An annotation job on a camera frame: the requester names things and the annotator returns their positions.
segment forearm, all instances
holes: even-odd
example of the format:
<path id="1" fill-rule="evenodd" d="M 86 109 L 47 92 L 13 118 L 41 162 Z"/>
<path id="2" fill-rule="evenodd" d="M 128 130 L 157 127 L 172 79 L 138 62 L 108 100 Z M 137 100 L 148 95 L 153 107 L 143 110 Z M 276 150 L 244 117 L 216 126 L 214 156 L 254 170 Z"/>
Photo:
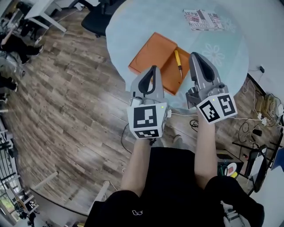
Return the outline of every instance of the forearm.
<path id="1" fill-rule="evenodd" d="M 8 39 L 9 39 L 10 36 L 12 35 L 13 31 L 14 31 L 14 29 L 11 29 L 11 30 L 9 31 L 9 33 L 5 36 L 5 38 L 2 39 L 2 41 L 1 41 L 1 46 L 5 45 L 5 44 L 7 43 Z"/>
<path id="2" fill-rule="evenodd" d="M 129 190 L 141 196 L 146 183 L 150 151 L 149 140 L 136 140 L 130 162 L 122 177 L 122 190 Z"/>
<path id="3" fill-rule="evenodd" d="M 200 113 L 198 113 L 198 116 L 194 173 L 197 184 L 201 188 L 205 188 L 208 181 L 217 176 L 215 125 L 209 125 Z"/>

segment round table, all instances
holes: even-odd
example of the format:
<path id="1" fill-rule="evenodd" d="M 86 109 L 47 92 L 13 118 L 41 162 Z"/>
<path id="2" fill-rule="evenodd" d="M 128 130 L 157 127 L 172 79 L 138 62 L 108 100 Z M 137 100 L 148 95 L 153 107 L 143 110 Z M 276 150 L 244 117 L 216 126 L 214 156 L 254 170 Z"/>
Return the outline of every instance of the round table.
<path id="1" fill-rule="evenodd" d="M 224 30 L 192 31 L 183 9 L 214 10 Z M 231 94 L 235 95 L 243 85 L 249 67 L 248 49 L 237 21 L 220 4 L 212 0 L 127 0 L 106 28 L 107 49 L 125 80 L 126 90 L 130 90 L 137 76 L 128 65 L 155 31 L 183 50 L 207 57 Z M 187 109 L 185 93 L 191 87 L 193 82 L 188 72 L 175 96 L 165 92 L 169 105 Z"/>

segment screwdriver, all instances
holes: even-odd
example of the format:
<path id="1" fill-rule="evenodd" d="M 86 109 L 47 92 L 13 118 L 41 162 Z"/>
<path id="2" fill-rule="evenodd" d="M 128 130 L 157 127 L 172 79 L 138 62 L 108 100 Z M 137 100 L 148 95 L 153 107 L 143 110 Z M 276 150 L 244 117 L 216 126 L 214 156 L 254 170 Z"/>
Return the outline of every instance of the screwdriver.
<path id="1" fill-rule="evenodd" d="M 178 69 L 179 69 L 180 72 L 181 72 L 181 70 L 182 70 L 182 68 L 181 68 L 181 60 L 180 60 L 180 58 L 179 58 L 178 51 L 175 50 L 175 51 L 174 51 L 174 54 L 176 55 L 176 61 L 177 61 Z"/>

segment office chair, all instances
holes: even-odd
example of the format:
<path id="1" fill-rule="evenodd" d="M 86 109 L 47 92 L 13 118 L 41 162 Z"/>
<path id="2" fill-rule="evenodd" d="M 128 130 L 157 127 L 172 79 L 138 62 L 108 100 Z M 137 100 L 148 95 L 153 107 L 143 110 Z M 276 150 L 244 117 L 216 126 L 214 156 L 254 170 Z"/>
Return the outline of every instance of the office chair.
<path id="1" fill-rule="evenodd" d="M 126 0 L 99 0 L 99 5 L 92 6 L 85 0 L 75 0 L 69 6 L 72 8 L 77 3 L 85 5 L 89 10 L 89 14 L 84 18 L 81 25 L 95 33 L 96 37 L 106 36 L 106 28 L 111 20 L 114 12 L 119 8 L 119 6 Z"/>

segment orange cardboard box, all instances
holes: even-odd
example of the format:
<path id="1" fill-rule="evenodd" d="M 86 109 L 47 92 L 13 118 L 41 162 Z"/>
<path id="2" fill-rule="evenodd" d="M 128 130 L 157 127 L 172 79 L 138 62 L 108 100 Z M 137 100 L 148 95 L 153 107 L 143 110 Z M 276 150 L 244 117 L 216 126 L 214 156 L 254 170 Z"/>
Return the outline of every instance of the orange cardboard box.
<path id="1" fill-rule="evenodd" d="M 178 50 L 179 53 L 183 78 L 178 69 L 174 50 Z M 128 67 L 138 75 L 152 65 L 158 66 L 161 70 L 164 90 L 175 95 L 189 71 L 189 56 L 190 54 L 179 48 L 175 42 L 155 32 Z"/>

